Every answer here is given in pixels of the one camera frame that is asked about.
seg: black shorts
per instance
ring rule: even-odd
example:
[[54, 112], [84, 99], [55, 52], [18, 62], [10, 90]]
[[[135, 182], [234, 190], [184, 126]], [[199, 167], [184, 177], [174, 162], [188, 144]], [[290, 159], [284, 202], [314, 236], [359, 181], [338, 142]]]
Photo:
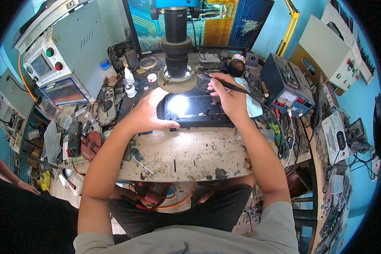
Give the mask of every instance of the black shorts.
[[251, 191], [251, 186], [246, 184], [215, 190], [206, 202], [180, 213], [145, 211], [122, 199], [110, 200], [109, 208], [130, 238], [173, 225], [201, 226], [231, 232]]

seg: person's hand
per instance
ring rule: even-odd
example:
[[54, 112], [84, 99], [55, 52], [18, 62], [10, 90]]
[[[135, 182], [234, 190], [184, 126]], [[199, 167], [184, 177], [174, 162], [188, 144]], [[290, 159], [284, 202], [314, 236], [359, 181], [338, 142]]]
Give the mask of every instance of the person's hand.
[[21, 189], [24, 189], [26, 191], [29, 191], [29, 192], [32, 192], [36, 195], [41, 195], [41, 192], [39, 192], [36, 188], [34, 188], [33, 186], [27, 184], [25, 181], [23, 180], [19, 180], [18, 183], [17, 183], [17, 186]]
[[231, 121], [237, 125], [245, 120], [249, 120], [246, 95], [224, 87], [218, 79], [234, 84], [240, 88], [242, 88], [242, 86], [228, 74], [216, 72], [209, 74], [209, 76], [211, 76], [212, 79], [209, 82], [208, 90], [215, 90], [210, 93], [210, 95], [220, 97], [221, 106]]
[[129, 131], [132, 135], [151, 130], [179, 128], [177, 122], [157, 117], [157, 105], [167, 94], [169, 93], [160, 87], [152, 90], [118, 125], [124, 125], [123, 131]]

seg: soldering iron handle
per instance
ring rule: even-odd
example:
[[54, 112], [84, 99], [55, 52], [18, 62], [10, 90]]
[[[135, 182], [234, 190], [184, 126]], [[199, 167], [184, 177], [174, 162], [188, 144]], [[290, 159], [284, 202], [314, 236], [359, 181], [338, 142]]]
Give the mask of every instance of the soldering iron handle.
[[[210, 79], [212, 79], [212, 77], [210, 77], [209, 75], [204, 74], [204, 73], [201, 73], [201, 74], [199, 75], [199, 78], [202, 79], [203, 81], [207, 81], [207, 82], [210, 82]], [[224, 87], [227, 87], [228, 89], [232, 89], [232, 90], [239, 91], [239, 92], [242, 92], [242, 93], [244, 93], [244, 94], [247, 94], [247, 90], [245, 90], [245, 89], [243, 89], [243, 88], [239, 88], [238, 86], [233, 85], [233, 84], [230, 84], [230, 83], [228, 83], [228, 82], [226, 82], [226, 81], [223, 81], [223, 80], [219, 80], [219, 79], [218, 79], [218, 81], [219, 81], [220, 83], [222, 83], [223, 86], [224, 86]]]

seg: red digital display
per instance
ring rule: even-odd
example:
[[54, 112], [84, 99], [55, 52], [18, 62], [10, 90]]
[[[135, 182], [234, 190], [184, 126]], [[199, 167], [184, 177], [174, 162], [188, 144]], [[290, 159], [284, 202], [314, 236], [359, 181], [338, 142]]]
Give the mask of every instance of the red digital display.
[[274, 102], [274, 104], [275, 104], [275, 105], [278, 105], [278, 106], [281, 106], [281, 107], [284, 107], [284, 106], [285, 106], [285, 104], [282, 104], [282, 103], [280, 103], [280, 102]]
[[305, 103], [305, 100], [302, 99], [302, 98], [298, 98], [296, 99], [297, 102], [299, 102], [300, 104], [304, 104]]

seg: red button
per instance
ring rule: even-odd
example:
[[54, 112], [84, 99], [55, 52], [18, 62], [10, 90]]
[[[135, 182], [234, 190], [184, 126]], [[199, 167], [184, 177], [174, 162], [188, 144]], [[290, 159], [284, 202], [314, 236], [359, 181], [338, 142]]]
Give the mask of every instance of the red button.
[[61, 64], [60, 62], [57, 62], [57, 63], [55, 64], [55, 69], [56, 69], [57, 71], [60, 71], [60, 70], [62, 69], [62, 64]]

